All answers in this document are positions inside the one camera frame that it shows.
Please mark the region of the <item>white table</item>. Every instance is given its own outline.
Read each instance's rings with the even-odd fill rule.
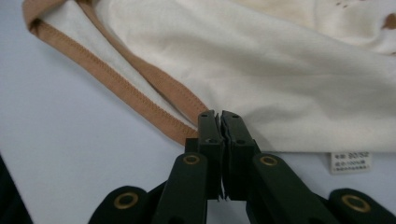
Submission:
[[[21,0],[0,2],[0,150],[34,223],[87,223],[113,189],[150,190],[183,147],[24,27]],[[365,192],[396,214],[396,154],[373,170],[330,175],[325,154],[281,154],[315,193]],[[209,202],[207,223],[248,223],[245,204]]]

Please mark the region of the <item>garment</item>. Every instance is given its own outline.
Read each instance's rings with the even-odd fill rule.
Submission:
[[[29,29],[184,144],[207,109],[262,150],[395,151],[393,0],[25,1]]]

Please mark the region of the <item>care label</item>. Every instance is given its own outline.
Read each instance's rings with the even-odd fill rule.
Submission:
[[[372,167],[370,152],[332,153],[331,171],[333,175],[368,172]]]

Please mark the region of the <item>brown trim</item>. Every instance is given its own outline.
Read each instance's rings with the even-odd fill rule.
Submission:
[[[138,91],[125,78],[78,42],[44,21],[35,19],[35,15],[41,15],[45,11],[45,8],[51,8],[54,5],[48,4],[44,6],[41,5],[40,2],[40,6],[35,5],[35,7],[31,7],[33,6],[31,5],[33,2],[34,1],[26,1],[23,4],[23,12],[25,13],[26,21],[30,22],[27,25],[33,34],[85,68],[120,97],[122,101],[155,125],[168,137],[184,145],[186,138],[197,136],[197,132],[193,128],[154,104],[146,95]]]
[[[108,42],[144,77],[163,97],[173,104],[189,120],[197,125],[198,115],[208,108],[183,84],[166,74],[160,68],[145,62],[125,48],[98,20],[92,6],[92,0],[77,0],[91,22]]]

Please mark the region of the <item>clothing tag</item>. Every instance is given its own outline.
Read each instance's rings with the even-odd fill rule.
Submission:
[[[335,152],[331,158],[333,175],[369,172],[372,167],[371,152]]]

